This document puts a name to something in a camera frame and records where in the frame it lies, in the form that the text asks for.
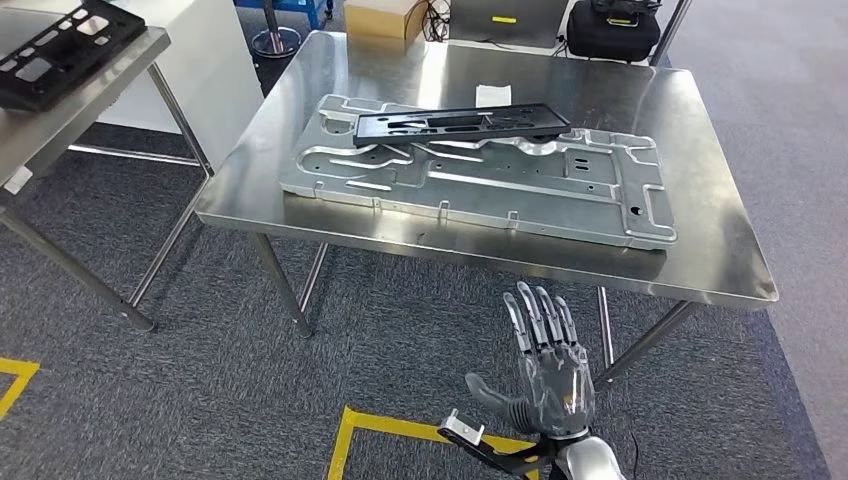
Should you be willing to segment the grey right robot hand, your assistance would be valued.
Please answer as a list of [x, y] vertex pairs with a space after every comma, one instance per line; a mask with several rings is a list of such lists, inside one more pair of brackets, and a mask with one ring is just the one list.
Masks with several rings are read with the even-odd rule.
[[479, 375], [465, 375], [473, 398], [522, 434], [554, 440], [589, 431], [595, 414], [595, 389], [587, 350], [579, 342], [566, 301], [523, 281], [517, 295], [503, 294], [520, 352], [524, 395], [508, 397]]

